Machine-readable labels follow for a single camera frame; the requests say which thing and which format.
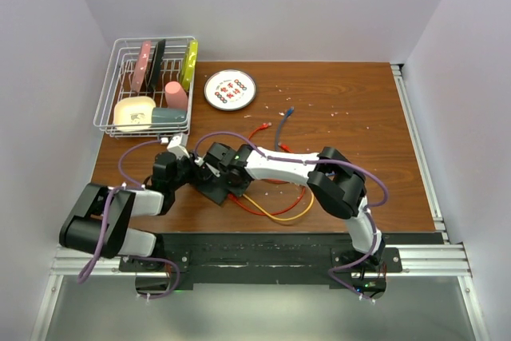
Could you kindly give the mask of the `black network switch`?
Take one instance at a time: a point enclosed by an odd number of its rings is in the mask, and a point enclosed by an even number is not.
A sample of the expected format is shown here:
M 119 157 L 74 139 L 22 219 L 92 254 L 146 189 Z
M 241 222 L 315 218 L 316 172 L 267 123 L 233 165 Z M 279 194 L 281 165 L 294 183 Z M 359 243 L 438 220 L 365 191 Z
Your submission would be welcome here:
M 194 188 L 217 205 L 222 205 L 229 195 L 241 197 L 248 189 L 252 179 L 233 176 L 211 177 L 193 184 Z

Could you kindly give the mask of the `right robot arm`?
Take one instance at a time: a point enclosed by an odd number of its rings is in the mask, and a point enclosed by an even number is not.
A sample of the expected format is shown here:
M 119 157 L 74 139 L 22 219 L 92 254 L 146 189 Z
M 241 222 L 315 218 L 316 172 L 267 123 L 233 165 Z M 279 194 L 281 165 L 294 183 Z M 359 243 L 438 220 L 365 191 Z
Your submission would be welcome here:
M 266 179 L 310 189 L 323 210 L 347 226 L 355 252 L 348 266 L 372 272 L 383 263 L 385 242 L 370 210 L 388 201 L 388 188 L 338 150 L 325 147 L 319 153 L 280 153 L 254 144 L 234 150 L 215 142 L 196 164 L 233 189 Z

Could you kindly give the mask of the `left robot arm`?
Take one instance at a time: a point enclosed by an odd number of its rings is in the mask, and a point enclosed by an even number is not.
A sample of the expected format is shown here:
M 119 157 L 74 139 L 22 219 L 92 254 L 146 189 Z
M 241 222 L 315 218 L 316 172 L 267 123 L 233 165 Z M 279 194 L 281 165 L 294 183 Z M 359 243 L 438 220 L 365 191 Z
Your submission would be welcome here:
M 195 159 L 192 154 L 156 155 L 149 186 L 144 188 L 87 184 L 61 227 L 59 244 L 107 259 L 137 256 L 146 270 L 160 269 L 165 251 L 158 247 L 157 235 L 130 228 L 129 221 L 135 216 L 166 214 L 176 200 L 176 190 L 196 178 Z

